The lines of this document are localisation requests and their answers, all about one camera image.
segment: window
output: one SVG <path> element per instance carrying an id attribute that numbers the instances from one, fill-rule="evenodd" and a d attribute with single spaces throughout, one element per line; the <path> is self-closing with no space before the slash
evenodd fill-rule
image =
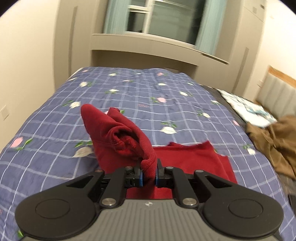
<path id="1" fill-rule="evenodd" d="M 205 0 L 131 0 L 127 31 L 195 44 Z"/>

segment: circular cover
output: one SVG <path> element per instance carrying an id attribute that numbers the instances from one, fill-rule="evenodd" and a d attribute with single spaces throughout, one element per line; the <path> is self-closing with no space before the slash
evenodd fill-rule
<path id="1" fill-rule="evenodd" d="M 61 240 L 84 231 L 95 215 L 95 206 L 86 196 L 36 194 L 18 205 L 15 219 L 30 237 Z"/>
<path id="2" fill-rule="evenodd" d="M 236 193 L 223 188 L 223 194 L 211 196 L 203 215 L 216 230 L 231 237 L 260 238 L 275 233 L 283 220 L 281 206 L 261 193 Z"/>

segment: window pane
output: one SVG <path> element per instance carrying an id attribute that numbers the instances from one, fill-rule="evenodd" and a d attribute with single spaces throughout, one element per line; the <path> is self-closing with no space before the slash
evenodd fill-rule
<path id="1" fill-rule="evenodd" d="M 146 0 L 131 0 L 131 5 L 145 7 Z"/>
<path id="2" fill-rule="evenodd" d="M 149 33 L 195 44 L 205 0 L 155 1 Z"/>
<path id="3" fill-rule="evenodd" d="M 145 13 L 130 12 L 127 31 L 142 33 Z"/>

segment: white blanket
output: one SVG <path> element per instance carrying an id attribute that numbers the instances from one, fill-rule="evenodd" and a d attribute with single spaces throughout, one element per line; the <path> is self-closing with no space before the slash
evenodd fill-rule
<path id="1" fill-rule="evenodd" d="M 261 128 L 265 128 L 271 123 L 276 122 L 276 119 L 265 111 L 262 106 L 226 91 L 218 91 L 244 121 Z"/>

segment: red garment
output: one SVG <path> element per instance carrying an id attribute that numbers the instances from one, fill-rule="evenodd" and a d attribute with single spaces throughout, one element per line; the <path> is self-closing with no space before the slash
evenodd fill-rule
<path id="1" fill-rule="evenodd" d="M 171 142 L 165 147 L 152 148 L 147 136 L 116 108 L 110 108 L 106 115 L 85 104 L 81 107 L 81 116 L 93 141 L 99 165 L 106 173 L 135 166 L 139 159 L 143 159 L 141 168 L 145 186 L 128 189 L 127 198 L 172 198 L 170 189 L 155 188 L 156 157 L 161 159 L 164 167 L 178 167 L 190 174 L 201 169 L 236 183 L 228 158 L 217 154 L 209 141 L 193 146 Z"/>

